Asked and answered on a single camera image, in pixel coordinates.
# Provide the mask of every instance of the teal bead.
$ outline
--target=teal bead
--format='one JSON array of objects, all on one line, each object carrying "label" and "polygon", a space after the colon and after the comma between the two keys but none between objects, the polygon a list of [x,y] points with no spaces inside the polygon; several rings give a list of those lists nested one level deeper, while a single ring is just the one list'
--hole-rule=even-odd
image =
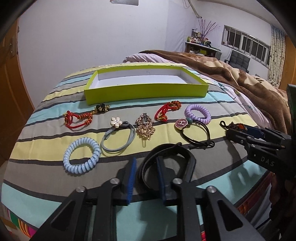
[{"label": "teal bead", "polygon": [[193,123],[193,120],[190,117],[187,117],[186,120],[188,121],[188,125],[191,125]]}]

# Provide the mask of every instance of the striped bedsheet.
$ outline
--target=striped bedsheet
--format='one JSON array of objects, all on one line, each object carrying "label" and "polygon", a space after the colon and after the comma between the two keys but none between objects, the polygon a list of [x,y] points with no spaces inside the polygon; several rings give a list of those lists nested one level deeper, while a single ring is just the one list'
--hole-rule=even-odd
[{"label": "striped bedsheet", "polygon": [[[67,110],[83,113],[94,109],[94,106],[86,104],[83,90],[95,70],[110,67],[101,66],[66,77],[39,104],[15,144],[2,186],[1,200],[5,212],[18,220],[19,228],[27,236],[30,237],[30,230],[37,230],[77,186],[100,186],[115,177],[117,171],[123,168],[131,157],[136,157],[139,166],[148,152],[160,144],[182,142],[185,147],[188,146],[173,127],[177,119],[184,117],[188,104],[201,104],[210,111],[212,120],[208,128],[211,138],[216,142],[212,149],[191,150],[197,159],[192,181],[202,188],[216,186],[235,204],[262,178],[266,170],[248,161],[243,146],[226,140],[225,130],[219,126],[221,120],[226,123],[233,121],[256,126],[252,118],[210,78],[182,64],[164,65],[184,66],[198,75],[209,83],[207,95],[204,98],[176,96],[111,102],[107,103],[110,105],[110,111],[94,115],[89,126],[68,129],[63,118]],[[121,120],[134,124],[143,112],[153,118],[163,104],[172,100],[181,101],[182,108],[168,112],[169,121],[166,124],[154,123],[156,131],[150,141],[143,141],[136,136],[131,145],[120,153],[103,151],[99,163],[89,173],[71,175],[65,172],[62,158],[72,141],[80,137],[91,137],[100,142],[110,127],[112,116],[119,116]],[[127,141],[129,131],[125,129],[116,132],[105,141],[105,146],[111,149],[122,146]],[[207,138],[206,133],[196,126],[185,131],[196,140]],[[83,163],[90,156],[91,150],[88,147],[80,147],[71,155],[71,163]],[[166,165],[176,172],[180,169],[179,164],[171,159],[166,160]],[[176,207],[164,207],[161,200],[146,193],[136,181],[132,203],[128,207],[117,207],[118,241],[156,241],[175,235]]]}]

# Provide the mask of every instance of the gray hair tie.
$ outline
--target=gray hair tie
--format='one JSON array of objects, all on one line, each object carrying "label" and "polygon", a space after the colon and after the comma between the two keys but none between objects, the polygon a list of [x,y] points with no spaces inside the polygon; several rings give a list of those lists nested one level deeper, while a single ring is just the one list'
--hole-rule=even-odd
[{"label": "gray hair tie", "polygon": [[[131,132],[130,132],[130,135],[128,137],[128,141],[125,145],[123,145],[122,147],[119,147],[117,149],[108,149],[104,146],[104,141],[107,140],[109,138],[109,136],[111,135],[111,133],[115,130],[118,130],[118,129],[125,129],[125,127],[129,127],[131,129]],[[117,152],[117,151],[121,151],[125,148],[127,148],[131,143],[132,141],[135,139],[135,136],[136,136],[136,129],[134,128],[133,125],[131,125],[129,122],[127,121],[123,121],[122,124],[120,125],[119,128],[116,128],[115,126],[112,126],[108,131],[106,131],[106,133],[104,134],[103,136],[103,139],[101,141],[101,148],[104,149],[105,151],[107,152]]]}]

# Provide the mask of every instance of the red rope hair tie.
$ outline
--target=red rope hair tie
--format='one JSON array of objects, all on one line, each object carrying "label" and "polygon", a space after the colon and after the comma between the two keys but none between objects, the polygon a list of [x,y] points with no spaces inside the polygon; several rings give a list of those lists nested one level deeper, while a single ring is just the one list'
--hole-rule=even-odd
[{"label": "red rope hair tie", "polygon": [[[107,112],[109,108],[110,108],[109,105],[105,106],[105,104],[100,104],[100,105],[97,105],[95,107],[95,109],[93,111],[91,111],[90,113],[84,113],[82,115],[75,114],[75,113],[70,112],[68,110],[65,114],[63,114],[63,116],[65,117],[65,125],[69,129],[76,129],[76,128],[79,128],[79,127],[82,127],[82,126],[87,126],[92,122],[92,118],[93,118],[94,114],[100,113],[100,112]],[[76,117],[79,120],[80,119],[87,119],[87,120],[85,122],[83,122],[82,124],[80,124],[80,125],[71,126],[71,124],[73,122],[73,116]]]},{"label": "red rope hair tie", "polygon": [[178,100],[174,100],[172,102],[166,103],[162,106],[155,114],[154,119],[157,121],[167,122],[168,117],[165,115],[169,109],[171,110],[179,110],[181,108],[181,102]]}]

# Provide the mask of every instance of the wooden door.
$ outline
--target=wooden door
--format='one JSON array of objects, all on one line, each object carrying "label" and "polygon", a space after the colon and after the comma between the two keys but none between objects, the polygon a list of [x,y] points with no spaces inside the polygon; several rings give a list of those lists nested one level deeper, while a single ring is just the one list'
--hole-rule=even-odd
[{"label": "wooden door", "polygon": [[279,88],[286,90],[288,84],[296,85],[296,48],[291,39],[286,36],[286,54]]},{"label": "wooden door", "polygon": [[17,33],[18,20],[0,43],[0,165],[34,111],[20,70]]}]

